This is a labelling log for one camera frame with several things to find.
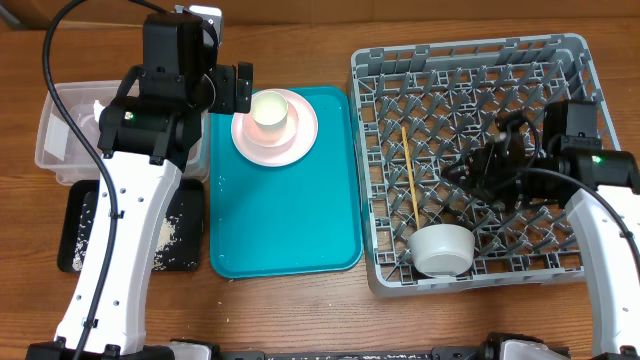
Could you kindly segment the wooden chopstick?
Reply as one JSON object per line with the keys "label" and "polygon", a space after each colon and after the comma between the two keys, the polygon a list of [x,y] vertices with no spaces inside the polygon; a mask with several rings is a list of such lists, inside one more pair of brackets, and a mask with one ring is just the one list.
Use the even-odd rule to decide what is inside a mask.
{"label": "wooden chopstick", "polygon": [[411,155],[409,151],[407,131],[405,127],[401,127],[401,137],[402,137],[402,146],[403,146],[404,158],[405,158],[408,179],[409,179],[409,189],[410,189],[410,195],[411,195],[415,226],[416,226],[416,231],[419,231],[421,229],[421,222],[419,217],[419,208],[418,208],[418,202],[417,202],[417,196],[416,196],[416,190],[415,190],[413,165],[412,165]]}

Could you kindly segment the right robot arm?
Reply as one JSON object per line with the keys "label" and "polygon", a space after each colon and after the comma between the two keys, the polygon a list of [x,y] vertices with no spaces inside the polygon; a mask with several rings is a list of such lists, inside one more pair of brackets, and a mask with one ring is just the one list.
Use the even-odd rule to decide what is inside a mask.
{"label": "right robot arm", "polygon": [[543,125],[524,111],[495,121],[500,136],[441,175],[486,204],[564,209],[577,240],[594,320],[596,359],[639,356],[639,167],[604,149],[593,101],[549,103]]}

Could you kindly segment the pale green cup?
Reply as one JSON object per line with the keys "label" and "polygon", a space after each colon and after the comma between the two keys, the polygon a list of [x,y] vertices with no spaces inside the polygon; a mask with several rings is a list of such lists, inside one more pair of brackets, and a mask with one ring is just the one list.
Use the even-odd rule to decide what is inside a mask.
{"label": "pale green cup", "polygon": [[288,116],[288,102],[279,92],[260,91],[252,98],[250,115],[260,128],[280,130]]}

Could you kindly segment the rice grains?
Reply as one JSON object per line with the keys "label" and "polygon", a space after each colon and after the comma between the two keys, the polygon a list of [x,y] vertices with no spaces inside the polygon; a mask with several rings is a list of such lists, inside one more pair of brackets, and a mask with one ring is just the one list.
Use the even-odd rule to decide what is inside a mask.
{"label": "rice grains", "polygon": [[[95,208],[96,200],[92,197],[83,201],[78,232],[71,256],[71,272],[80,272],[82,269],[95,216]],[[168,255],[170,248],[178,242],[175,232],[176,225],[170,220],[164,219],[155,250],[153,271],[166,271],[168,269],[166,262],[171,263],[175,260],[175,258],[170,258]]]}

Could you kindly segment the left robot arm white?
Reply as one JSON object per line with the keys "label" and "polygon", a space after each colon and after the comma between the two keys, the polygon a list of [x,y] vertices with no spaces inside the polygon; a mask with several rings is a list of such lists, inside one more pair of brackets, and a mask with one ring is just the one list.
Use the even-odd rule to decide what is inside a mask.
{"label": "left robot arm white", "polygon": [[131,67],[99,117],[87,152],[99,198],[73,297],[52,341],[30,359],[212,359],[195,340],[146,343],[147,291],[161,226],[207,113],[246,113],[253,67],[221,65],[220,9],[152,7],[143,61]]}

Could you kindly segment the white bowl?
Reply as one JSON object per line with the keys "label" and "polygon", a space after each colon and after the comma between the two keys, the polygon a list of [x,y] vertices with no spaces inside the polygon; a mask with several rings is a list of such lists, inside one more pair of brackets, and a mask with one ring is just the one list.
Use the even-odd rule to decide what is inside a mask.
{"label": "white bowl", "polygon": [[475,237],[459,225],[426,226],[414,232],[408,244],[414,267],[430,277],[461,275],[474,259]]}

